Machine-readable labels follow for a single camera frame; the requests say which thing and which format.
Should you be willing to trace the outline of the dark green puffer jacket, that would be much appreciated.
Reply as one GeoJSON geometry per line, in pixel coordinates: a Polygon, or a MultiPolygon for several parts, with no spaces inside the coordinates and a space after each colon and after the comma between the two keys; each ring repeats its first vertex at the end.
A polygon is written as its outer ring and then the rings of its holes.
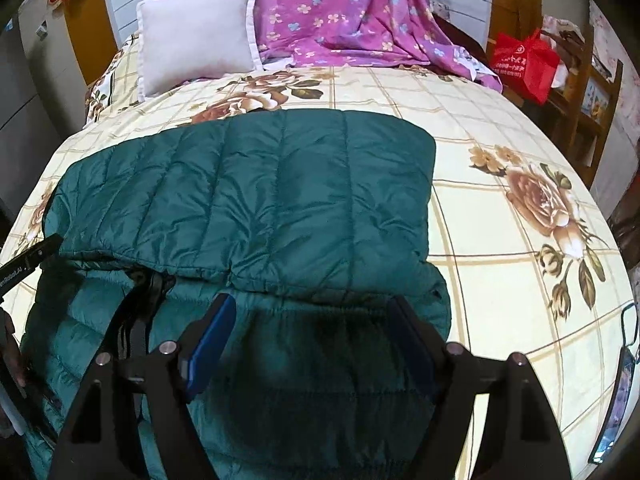
{"type": "Polygon", "coordinates": [[[151,344],[221,292],[236,321],[190,405],[224,479],[397,479],[433,407],[386,328],[388,298],[450,330],[427,261],[432,136],[349,110],[277,110],[170,129],[75,162],[44,210],[58,255],[22,339],[27,392],[61,428],[131,270],[175,280],[151,344]]]}

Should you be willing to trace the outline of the cream floral bed sheet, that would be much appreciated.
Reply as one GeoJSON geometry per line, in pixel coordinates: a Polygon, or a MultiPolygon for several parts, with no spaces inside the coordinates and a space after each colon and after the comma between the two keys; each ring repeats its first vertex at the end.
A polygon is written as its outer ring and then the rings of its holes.
{"type": "Polygon", "coordinates": [[[452,301],[452,339],[480,356],[533,361],[576,479],[615,391],[618,354],[634,339],[632,287],[589,191],[548,138],[501,94],[422,67],[276,67],[200,80],[137,98],[136,40],[116,55],[108,107],[54,152],[1,252],[40,240],[43,208],[70,164],[198,113],[320,107],[404,118],[435,140],[428,251],[452,301]]]}

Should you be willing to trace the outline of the grey wardrobe cabinet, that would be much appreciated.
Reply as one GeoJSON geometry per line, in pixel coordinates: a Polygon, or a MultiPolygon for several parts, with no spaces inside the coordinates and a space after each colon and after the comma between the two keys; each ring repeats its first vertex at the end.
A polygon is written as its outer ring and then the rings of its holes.
{"type": "Polygon", "coordinates": [[[25,0],[1,33],[1,212],[10,220],[84,124],[85,91],[64,15],[47,0],[25,0]]]}

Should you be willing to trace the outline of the brown wooden door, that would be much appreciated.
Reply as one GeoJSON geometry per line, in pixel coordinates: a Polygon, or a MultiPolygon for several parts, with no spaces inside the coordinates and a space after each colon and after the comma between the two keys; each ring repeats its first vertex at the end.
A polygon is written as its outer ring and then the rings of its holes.
{"type": "Polygon", "coordinates": [[[81,75],[92,84],[117,51],[106,0],[48,0],[48,5],[62,11],[81,75]]]}

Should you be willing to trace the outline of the white square pillow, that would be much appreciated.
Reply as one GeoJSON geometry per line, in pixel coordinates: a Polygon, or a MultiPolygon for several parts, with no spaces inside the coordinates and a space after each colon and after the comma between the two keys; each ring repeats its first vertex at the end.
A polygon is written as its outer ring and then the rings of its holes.
{"type": "Polygon", "coordinates": [[[255,3],[256,0],[139,2],[139,98],[154,98],[195,79],[219,79],[261,70],[255,3]]]}

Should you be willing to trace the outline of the wooden shelf rack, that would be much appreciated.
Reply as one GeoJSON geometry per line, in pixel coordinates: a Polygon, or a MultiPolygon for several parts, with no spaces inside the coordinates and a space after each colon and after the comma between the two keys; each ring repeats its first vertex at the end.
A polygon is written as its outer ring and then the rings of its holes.
{"type": "Polygon", "coordinates": [[[567,60],[564,86],[548,95],[548,107],[555,114],[550,139],[584,185],[591,186],[620,97],[624,63],[617,60],[615,70],[609,70],[601,61],[594,50],[592,26],[582,36],[572,30],[542,34],[567,60]]]}

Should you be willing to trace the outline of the red plastic bag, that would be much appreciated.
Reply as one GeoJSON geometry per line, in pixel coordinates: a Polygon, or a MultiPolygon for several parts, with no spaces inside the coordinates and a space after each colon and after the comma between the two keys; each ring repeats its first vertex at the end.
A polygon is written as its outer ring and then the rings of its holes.
{"type": "Polygon", "coordinates": [[[518,96],[544,105],[548,100],[560,57],[536,28],[525,39],[499,32],[490,60],[491,69],[518,96]]]}

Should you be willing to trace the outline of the purple floral blanket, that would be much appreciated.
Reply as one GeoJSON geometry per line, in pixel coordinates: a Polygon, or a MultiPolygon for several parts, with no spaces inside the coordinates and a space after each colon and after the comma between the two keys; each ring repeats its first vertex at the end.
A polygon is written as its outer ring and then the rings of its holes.
{"type": "Polygon", "coordinates": [[[255,0],[263,60],[297,66],[427,66],[495,91],[499,77],[453,42],[430,0],[255,0]]]}

